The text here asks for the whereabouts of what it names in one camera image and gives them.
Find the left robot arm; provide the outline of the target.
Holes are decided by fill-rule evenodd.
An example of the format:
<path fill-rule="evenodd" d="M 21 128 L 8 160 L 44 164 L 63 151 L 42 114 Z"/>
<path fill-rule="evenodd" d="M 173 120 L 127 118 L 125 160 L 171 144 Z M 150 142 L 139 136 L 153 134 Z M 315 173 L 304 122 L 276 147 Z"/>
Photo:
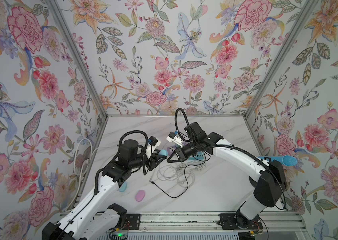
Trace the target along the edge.
<path fill-rule="evenodd" d="M 128 211 L 110 204 L 110 197 L 136 170 L 146 174 L 167 158 L 160 155 L 161 141 L 150 137 L 144 145 L 136 140 L 119 142 L 112 160 L 95 177 L 95 186 L 79 204 L 58 223 L 48 223 L 42 231 L 43 240 L 95 240 L 106 232 L 116 232 L 129 226 Z"/>

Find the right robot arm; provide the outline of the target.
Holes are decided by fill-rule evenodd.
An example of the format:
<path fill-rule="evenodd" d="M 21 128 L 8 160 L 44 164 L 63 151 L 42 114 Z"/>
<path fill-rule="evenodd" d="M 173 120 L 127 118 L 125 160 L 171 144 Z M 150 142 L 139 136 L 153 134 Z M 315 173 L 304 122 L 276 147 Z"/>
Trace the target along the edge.
<path fill-rule="evenodd" d="M 182 143 L 178 132 L 171 132 L 167 137 L 168 142 L 178 145 L 172 154 L 177 156 L 179 162 L 186 161 L 198 152 L 206 152 L 246 173 L 254 187 L 252 195 L 234 214 L 220 215 L 219 223 L 224 229 L 248 229 L 259 219 L 259 214 L 263 210 L 276 206 L 287 187 L 282 163 L 269 157 L 263 159 L 256 157 L 235 147 L 217 133 L 208 135 L 198 123 L 185 127 L 185 132 L 189 137 L 186 145 Z"/>

